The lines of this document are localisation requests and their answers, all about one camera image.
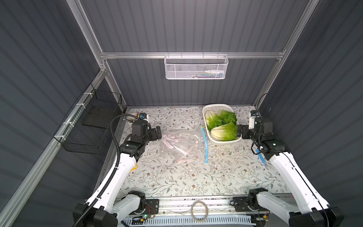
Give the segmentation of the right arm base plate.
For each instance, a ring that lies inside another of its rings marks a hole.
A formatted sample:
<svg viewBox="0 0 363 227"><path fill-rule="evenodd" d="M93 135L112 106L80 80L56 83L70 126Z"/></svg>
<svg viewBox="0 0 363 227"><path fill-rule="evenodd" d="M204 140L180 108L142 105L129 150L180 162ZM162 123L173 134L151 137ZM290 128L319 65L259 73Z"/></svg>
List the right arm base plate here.
<svg viewBox="0 0 363 227"><path fill-rule="evenodd" d="M259 212L269 214L269 210L265 208L251 208L248 205L248 196L237 196L233 197L229 204L234 207L236 212Z"/></svg>

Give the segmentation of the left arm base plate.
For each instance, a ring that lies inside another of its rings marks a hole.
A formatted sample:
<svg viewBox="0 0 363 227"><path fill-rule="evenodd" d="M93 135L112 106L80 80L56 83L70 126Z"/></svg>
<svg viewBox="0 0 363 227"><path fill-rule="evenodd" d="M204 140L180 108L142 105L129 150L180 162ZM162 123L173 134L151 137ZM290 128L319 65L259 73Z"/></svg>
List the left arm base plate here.
<svg viewBox="0 0 363 227"><path fill-rule="evenodd" d="M156 215L159 213L159 199L146 199L145 208L139 211L133 211L129 215Z"/></svg>

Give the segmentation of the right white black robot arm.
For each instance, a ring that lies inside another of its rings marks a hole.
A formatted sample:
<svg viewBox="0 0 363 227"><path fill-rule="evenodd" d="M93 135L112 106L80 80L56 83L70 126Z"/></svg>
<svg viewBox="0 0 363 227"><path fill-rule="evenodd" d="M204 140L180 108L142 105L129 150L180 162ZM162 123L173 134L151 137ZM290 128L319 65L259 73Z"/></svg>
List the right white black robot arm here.
<svg viewBox="0 0 363 227"><path fill-rule="evenodd" d="M254 155L263 155L280 173L290 189L296 205L288 204L260 187L249 190L247 205L253 211L266 209L290 227L338 227L344 219L338 207L332 207L310 183L296 163L288 146L277 139L273 123L267 118L250 117L248 125L239 125L237 135L250 139L257 148Z"/></svg>

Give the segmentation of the chinese cabbage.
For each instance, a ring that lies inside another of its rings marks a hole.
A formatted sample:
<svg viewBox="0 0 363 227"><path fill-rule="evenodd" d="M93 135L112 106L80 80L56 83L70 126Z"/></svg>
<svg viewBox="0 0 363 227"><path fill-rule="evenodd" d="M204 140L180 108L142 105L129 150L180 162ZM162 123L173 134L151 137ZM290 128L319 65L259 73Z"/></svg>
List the chinese cabbage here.
<svg viewBox="0 0 363 227"><path fill-rule="evenodd" d="M224 124L221 117L218 116L214 111L207 111L205 113L205 120L209 131Z"/></svg>
<svg viewBox="0 0 363 227"><path fill-rule="evenodd" d="M213 128L210 135L218 141L234 141L237 139L237 126L234 123Z"/></svg>
<svg viewBox="0 0 363 227"><path fill-rule="evenodd" d="M219 116L225 124L233 123L237 125L237 117L235 113L226 110L220 110Z"/></svg>

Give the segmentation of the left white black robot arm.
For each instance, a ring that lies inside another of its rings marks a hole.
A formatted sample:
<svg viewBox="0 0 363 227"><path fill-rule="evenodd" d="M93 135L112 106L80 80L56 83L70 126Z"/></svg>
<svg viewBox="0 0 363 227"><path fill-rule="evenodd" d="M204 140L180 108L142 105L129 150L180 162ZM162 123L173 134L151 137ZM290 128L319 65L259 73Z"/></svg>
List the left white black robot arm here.
<svg viewBox="0 0 363 227"><path fill-rule="evenodd" d="M116 147L114 163L97 190L84 203L73 210L75 227L117 227L133 212L143 212L146 196L142 192L131 191L121 201L116 197L129 172L136 166L151 141L162 139L161 128L152 128L147 120L135 118L132 133L120 144L114 133L112 140Z"/></svg>

